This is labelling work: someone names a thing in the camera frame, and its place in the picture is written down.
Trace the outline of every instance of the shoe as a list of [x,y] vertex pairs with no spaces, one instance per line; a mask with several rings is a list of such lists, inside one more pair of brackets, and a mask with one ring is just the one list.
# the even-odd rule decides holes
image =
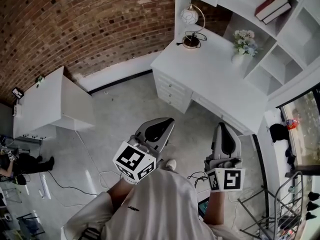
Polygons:
[[177,161],[174,159],[170,159],[168,162],[166,162],[165,167],[170,168],[172,171],[174,171],[177,168]]
[[305,220],[308,221],[308,220],[312,220],[312,219],[315,219],[317,216],[316,215],[313,215],[311,214],[311,212],[307,212],[306,215],[305,215]]
[[306,205],[306,210],[309,211],[313,211],[315,209],[318,209],[320,206],[317,205],[316,203],[313,203],[311,201],[308,202],[308,204]]
[[55,165],[55,158],[53,156],[50,157],[50,159],[48,161],[48,165],[49,165],[48,171],[52,171],[52,169],[54,168],[54,165]]
[[42,161],[42,155],[39,155],[37,158],[36,158],[36,162],[37,163],[40,163]]
[[313,193],[312,191],[308,194],[308,198],[310,201],[315,201],[320,197],[320,194]]

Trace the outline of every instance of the black pants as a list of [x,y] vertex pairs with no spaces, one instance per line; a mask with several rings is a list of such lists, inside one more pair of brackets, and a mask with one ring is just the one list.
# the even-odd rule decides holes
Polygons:
[[36,174],[47,172],[51,169],[49,162],[38,163],[37,159],[33,156],[22,153],[13,165],[13,174],[15,176],[20,174]]

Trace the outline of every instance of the tile floor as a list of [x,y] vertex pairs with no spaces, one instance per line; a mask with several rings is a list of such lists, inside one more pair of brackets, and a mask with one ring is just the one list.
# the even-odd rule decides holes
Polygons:
[[[159,117],[175,119],[175,128],[167,147],[163,150],[163,158],[177,160],[176,171],[187,177],[194,172],[203,171],[203,160],[211,153],[211,142],[214,128],[220,118],[193,102],[185,114],[182,114],[157,96],[153,75],[147,74],[124,83],[117,84],[92,95],[96,117],[96,127],[76,132],[57,127],[57,137],[43,141],[41,154],[45,159],[55,158],[55,166],[51,172],[62,186],[72,186],[85,192],[98,194],[105,191],[99,182],[111,187],[119,180],[112,158],[122,141],[128,140],[137,128],[145,121]],[[242,192],[231,192],[230,199],[249,197],[253,190],[260,189],[262,175],[257,153],[249,136],[240,137],[242,143],[243,166],[246,168],[245,183]],[[33,151],[37,156],[39,149]],[[47,184],[48,196],[42,198],[39,190],[44,192],[40,177]],[[199,201],[209,196],[209,183],[199,181],[196,187]],[[60,188],[49,173],[30,175],[26,186],[18,186],[21,191],[22,204],[9,202],[13,215],[21,216],[28,212],[36,212],[43,225],[47,240],[60,239],[60,228],[67,220],[87,204],[94,196],[83,194],[76,189]],[[265,210],[263,195],[247,203],[254,214],[262,214]],[[252,223],[244,209],[225,200],[225,224],[233,229],[244,228]],[[250,239],[241,234],[243,239]]]

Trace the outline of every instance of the lamp base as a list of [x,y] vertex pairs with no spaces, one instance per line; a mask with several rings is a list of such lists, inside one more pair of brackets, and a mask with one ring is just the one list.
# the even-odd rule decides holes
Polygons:
[[182,44],[185,48],[195,49],[200,47],[200,41],[194,35],[184,36],[182,39]]

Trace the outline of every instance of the chair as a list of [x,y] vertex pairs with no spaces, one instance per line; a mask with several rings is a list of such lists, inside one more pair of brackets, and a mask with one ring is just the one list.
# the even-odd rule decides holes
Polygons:
[[28,240],[34,239],[35,236],[45,233],[43,227],[37,221],[37,218],[38,217],[33,216],[32,213],[16,218],[19,222],[21,232]]

